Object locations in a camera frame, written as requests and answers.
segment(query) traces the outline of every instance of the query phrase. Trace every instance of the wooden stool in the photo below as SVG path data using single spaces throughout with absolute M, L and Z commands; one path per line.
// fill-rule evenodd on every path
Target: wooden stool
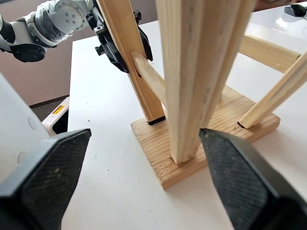
M 255 141 L 278 127 L 272 111 L 307 79 L 307 54 L 244 36 L 254 0 L 157 0 L 165 80 L 145 58 L 129 0 L 97 3 L 145 115 L 132 129 L 163 188 L 206 167 L 201 127 Z M 285 72 L 256 104 L 225 86 L 237 52 Z

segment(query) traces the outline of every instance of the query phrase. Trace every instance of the wooden stick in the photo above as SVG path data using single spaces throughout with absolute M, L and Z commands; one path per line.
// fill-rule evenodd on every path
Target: wooden stick
M 299 53 L 253 36 L 244 36 L 239 52 L 282 73 L 300 56 Z
M 246 0 L 157 0 L 166 84 L 171 157 L 189 160 Z
M 307 81 L 307 52 L 301 55 L 283 78 L 239 121 L 245 127 L 257 125 Z
M 157 73 L 157 71 L 154 70 L 152 65 L 146 58 L 144 58 L 143 55 L 136 51 L 133 51 L 131 54 L 135 68 L 138 70 L 141 77 L 145 80 L 165 107 L 167 107 L 164 79 Z
M 129 69 L 129 78 L 149 122 L 164 116 L 160 100 L 149 88 L 133 64 L 131 52 L 146 56 L 129 0 L 98 0 L 107 27 Z
M 205 117 L 202 127 L 208 127 L 210 119 L 218 104 L 218 101 L 219 99 L 221 99 L 221 92 L 228 78 L 232 64 L 236 58 L 236 54 L 240 47 L 242 37 L 244 37 L 243 34 L 249 22 L 250 12 L 253 11 L 254 7 L 255 7 L 255 2 L 253 1 L 242 1 L 241 3 L 239 13 L 237 15 L 236 23 L 233 29 L 233 34 L 231 36 L 228 50 L 225 56 L 225 60 L 223 62 L 223 65 L 220 71 L 220 75 L 218 78 L 219 84 L 217 84 L 214 89 L 211 103 L 208 109 L 208 115 Z

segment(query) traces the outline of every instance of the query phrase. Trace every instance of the wooden rung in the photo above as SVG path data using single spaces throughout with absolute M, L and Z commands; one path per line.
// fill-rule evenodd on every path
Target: wooden rung
M 239 53 L 285 73 L 300 56 L 273 43 L 245 35 Z
M 283 78 L 239 120 L 239 123 L 245 128 L 257 125 L 306 81 L 307 52 L 298 58 Z
M 237 124 L 240 117 L 246 113 L 254 102 L 225 87 L 221 100 L 215 109 L 209 128 L 227 132 L 253 142 L 274 131 L 279 125 L 279 117 L 270 114 L 260 124 L 250 130 Z M 183 180 L 196 171 L 207 166 L 207 160 L 200 147 L 188 162 L 177 165 L 170 158 L 170 143 L 167 121 L 149 126 L 146 119 L 132 122 L 131 127 L 136 138 L 164 189 Z
M 165 107 L 167 107 L 164 79 L 158 74 L 157 71 L 154 70 L 152 65 L 143 55 L 136 51 L 133 51 L 131 54 L 135 68 L 138 70 L 140 76 L 145 80 Z

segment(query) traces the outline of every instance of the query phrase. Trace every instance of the wooden base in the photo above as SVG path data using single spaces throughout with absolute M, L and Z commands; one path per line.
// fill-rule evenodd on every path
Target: wooden base
M 237 124 L 254 104 L 250 99 L 226 86 L 209 128 L 236 135 L 250 142 L 274 131 L 280 122 L 279 117 L 274 114 L 270 114 L 260 124 L 248 130 Z M 167 120 L 150 126 L 147 120 L 142 118 L 132 122 L 131 127 L 164 189 L 207 166 L 202 146 L 196 156 L 188 162 L 180 165 L 173 162 L 170 157 Z

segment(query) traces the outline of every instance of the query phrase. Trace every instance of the yellow warning label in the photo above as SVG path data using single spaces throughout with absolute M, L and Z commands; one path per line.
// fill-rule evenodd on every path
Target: yellow warning label
M 58 114 L 64 107 L 64 105 L 60 105 L 52 114 Z

